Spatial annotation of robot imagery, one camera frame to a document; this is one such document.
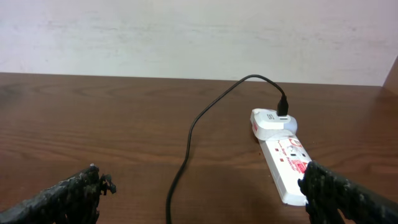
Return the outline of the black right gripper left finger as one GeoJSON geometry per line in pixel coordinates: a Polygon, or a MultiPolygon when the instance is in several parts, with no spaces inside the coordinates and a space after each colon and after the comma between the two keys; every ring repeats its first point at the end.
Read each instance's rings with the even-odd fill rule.
{"type": "Polygon", "coordinates": [[[32,198],[1,212],[1,223],[96,224],[100,197],[116,193],[111,175],[100,175],[92,164],[32,198]]]}

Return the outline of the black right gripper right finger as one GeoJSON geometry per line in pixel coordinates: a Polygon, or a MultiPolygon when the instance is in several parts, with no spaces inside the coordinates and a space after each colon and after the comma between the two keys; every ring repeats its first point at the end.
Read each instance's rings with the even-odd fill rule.
{"type": "Polygon", "coordinates": [[[311,224],[355,223],[397,224],[397,203],[340,176],[315,161],[308,163],[301,193],[311,224]]]}

